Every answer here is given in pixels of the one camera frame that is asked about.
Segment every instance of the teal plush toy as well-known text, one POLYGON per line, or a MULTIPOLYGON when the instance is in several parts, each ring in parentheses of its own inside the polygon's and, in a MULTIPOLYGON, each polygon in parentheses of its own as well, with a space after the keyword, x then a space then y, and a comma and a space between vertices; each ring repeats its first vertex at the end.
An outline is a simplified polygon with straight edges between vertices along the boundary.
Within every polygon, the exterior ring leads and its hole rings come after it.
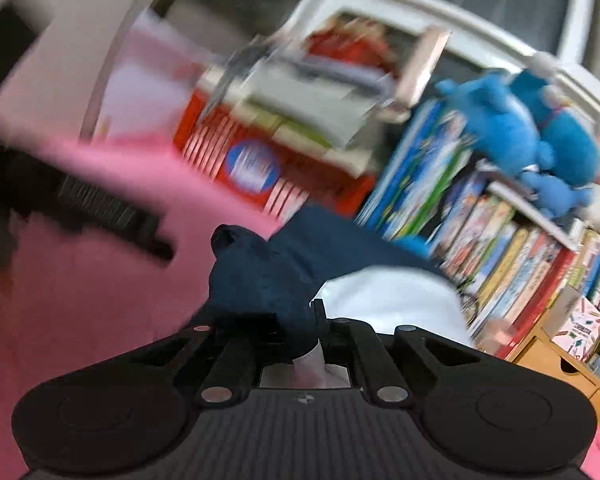
POLYGON ((534 205, 549 219, 562 216, 575 207, 586 207, 593 199, 590 189, 571 189, 553 175, 525 171, 520 175, 520 181, 537 194, 534 205))
POLYGON ((553 150, 540 140, 531 115, 501 75, 489 73, 459 86, 447 79, 436 90, 466 116, 465 131, 475 138, 474 150, 504 174, 516 177, 532 164, 541 170, 552 167, 553 150))
POLYGON ((555 59, 538 52, 509 88, 530 111, 541 139, 554 150, 551 173, 570 186, 584 186, 600 170, 600 150, 553 85, 556 70, 555 59))

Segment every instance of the navy blue cloth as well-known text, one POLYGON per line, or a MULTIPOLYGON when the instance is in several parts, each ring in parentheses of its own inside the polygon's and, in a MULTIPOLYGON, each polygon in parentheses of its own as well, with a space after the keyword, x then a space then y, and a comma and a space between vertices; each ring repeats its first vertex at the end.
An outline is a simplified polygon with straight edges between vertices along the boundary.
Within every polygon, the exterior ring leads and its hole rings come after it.
POLYGON ((222 225, 212 249, 217 260, 209 298, 190 324, 273 314, 292 359, 317 344, 309 303, 324 282, 369 266, 417 268, 443 277, 420 256, 313 205, 301 208, 268 242, 243 227, 222 225))

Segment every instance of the pink mat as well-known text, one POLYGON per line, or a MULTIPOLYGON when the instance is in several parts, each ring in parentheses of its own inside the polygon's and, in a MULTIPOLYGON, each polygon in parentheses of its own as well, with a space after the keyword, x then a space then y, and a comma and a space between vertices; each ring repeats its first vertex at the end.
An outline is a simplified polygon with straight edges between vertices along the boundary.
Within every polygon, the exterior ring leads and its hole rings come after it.
POLYGON ((205 301, 218 224, 269 237, 279 224, 198 176, 170 146, 79 146, 48 158, 166 213, 168 266, 102 232, 80 236, 33 216, 18 229, 10 297, 0 293, 0 480, 26 471, 10 429, 36 384, 173 333, 205 301))

